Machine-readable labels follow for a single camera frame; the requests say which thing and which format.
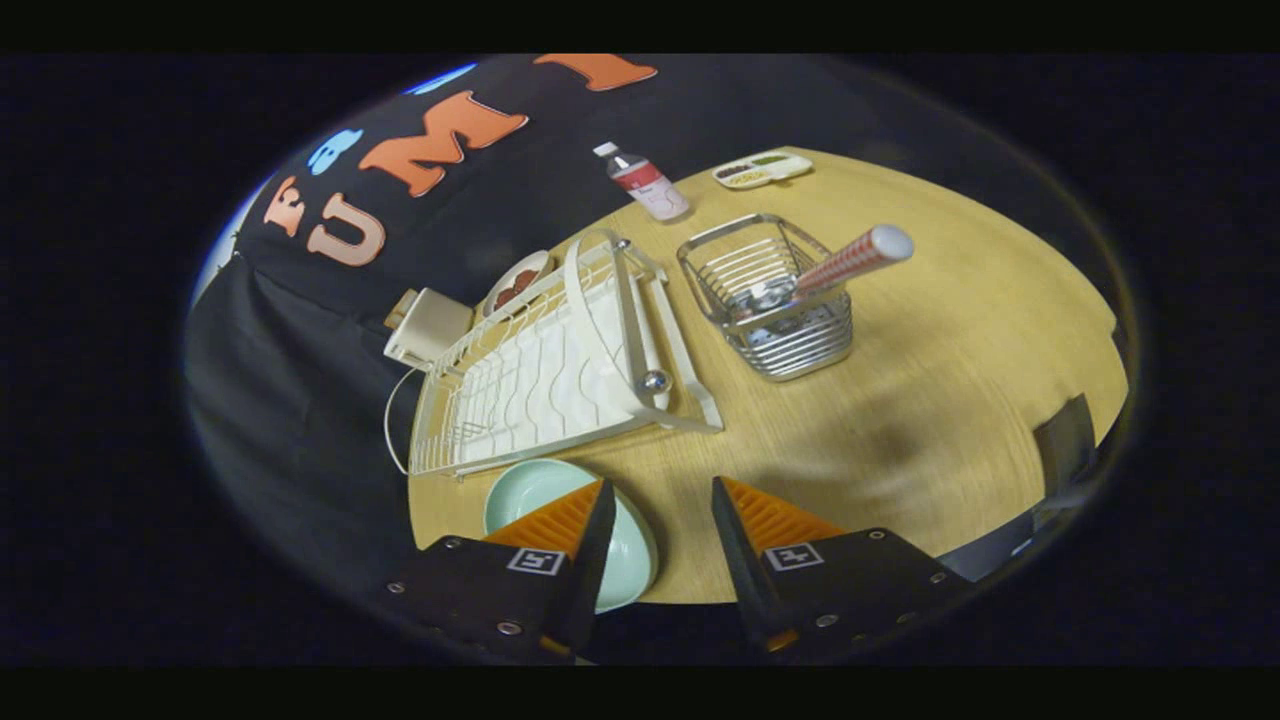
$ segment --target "round wooden table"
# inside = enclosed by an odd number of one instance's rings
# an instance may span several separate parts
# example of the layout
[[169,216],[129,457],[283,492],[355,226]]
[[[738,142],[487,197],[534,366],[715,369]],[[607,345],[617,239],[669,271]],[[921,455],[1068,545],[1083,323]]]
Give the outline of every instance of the round wooden table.
[[[649,425],[550,455],[611,478],[649,520],[660,565],[643,602],[735,601],[710,514],[714,475],[849,530],[890,528],[938,556],[1043,500],[1033,428],[1084,393],[1101,442],[1129,389],[1114,313],[1030,232],[887,168],[780,150],[812,159],[813,172],[748,191],[701,172],[677,183],[694,205],[678,223],[659,224],[631,202],[591,225],[666,268],[689,352],[724,420],[718,434]],[[913,259],[846,286],[851,355],[781,384],[755,374],[699,313],[676,263],[694,234],[753,213],[781,215],[832,251],[876,223],[915,240]],[[558,261],[567,245],[552,250]],[[461,483],[411,477],[417,546],[484,537],[485,497],[503,469]]]

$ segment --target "metal wire basket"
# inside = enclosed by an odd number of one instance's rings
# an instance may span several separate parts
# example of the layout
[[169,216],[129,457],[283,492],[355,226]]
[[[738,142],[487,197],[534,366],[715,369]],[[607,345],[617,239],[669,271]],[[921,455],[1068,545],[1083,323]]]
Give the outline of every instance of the metal wire basket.
[[796,278],[831,252],[787,220],[739,218],[694,236],[676,256],[703,315],[765,378],[799,378],[852,348],[851,305],[841,286],[792,296]]

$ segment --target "orange letter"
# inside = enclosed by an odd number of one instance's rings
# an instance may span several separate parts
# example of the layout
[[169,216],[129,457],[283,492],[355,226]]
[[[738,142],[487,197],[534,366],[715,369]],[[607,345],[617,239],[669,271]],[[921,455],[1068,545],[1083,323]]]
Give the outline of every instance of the orange letter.
[[383,224],[378,222],[378,218],[343,201],[340,192],[334,192],[329,197],[329,201],[324,204],[320,217],[326,220],[329,218],[338,218],[339,220],[351,223],[364,234],[364,240],[360,241],[360,245],[344,242],[329,234],[324,229],[324,225],[320,224],[311,229],[311,237],[307,238],[307,250],[311,252],[320,252],[344,265],[358,268],[372,263],[374,258],[378,258],[378,254],[383,250],[383,241],[387,240]]
[[306,202],[300,202],[302,195],[297,188],[289,187],[296,179],[298,179],[297,176],[289,176],[280,183],[280,190],[275,191],[275,197],[271,197],[271,204],[266,206],[266,214],[262,215],[262,224],[275,223],[284,228],[289,237],[298,232],[302,210],[307,208]]
[[586,78],[586,88],[594,92],[616,90],[623,85],[649,79],[658,74],[658,68],[632,65],[609,53],[548,53],[534,60],[557,63]]
[[425,135],[393,137],[374,146],[360,160],[360,169],[378,168],[408,184],[411,197],[430,192],[444,177],[444,168],[424,168],[419,163],[461,163],[462,145],[453,133],[467,137],[467,147],[488,147],[516,132],[529,122],[529,115],[507,115],[471,99],[462,92],[442,100],[422,115]]

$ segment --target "plastic bottle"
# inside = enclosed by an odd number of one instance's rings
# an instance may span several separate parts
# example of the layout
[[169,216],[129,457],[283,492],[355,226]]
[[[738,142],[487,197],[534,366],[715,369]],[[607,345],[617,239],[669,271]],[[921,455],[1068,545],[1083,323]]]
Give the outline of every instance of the plastic bottle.
[[612,142],[596,147],[595,154],[607,160],[609,179],[644,205],[655,220],[673,220],[689,211],[689,200],[649,160],[622,152]]

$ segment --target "wire dish rack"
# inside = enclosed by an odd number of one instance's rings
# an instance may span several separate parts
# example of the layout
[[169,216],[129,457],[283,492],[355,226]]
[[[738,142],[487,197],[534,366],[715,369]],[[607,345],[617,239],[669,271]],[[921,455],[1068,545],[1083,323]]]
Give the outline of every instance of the wire dish rack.
[[[461,482],[467,473],[649,423],[722,430],[666,282],[659,265],[609,229],[575,238],[561,268],[477,323],[428,369],[410,474],[454,474]],[[687,407],[671,406],[676,387],[686,391],[680,397],[689,398]]]

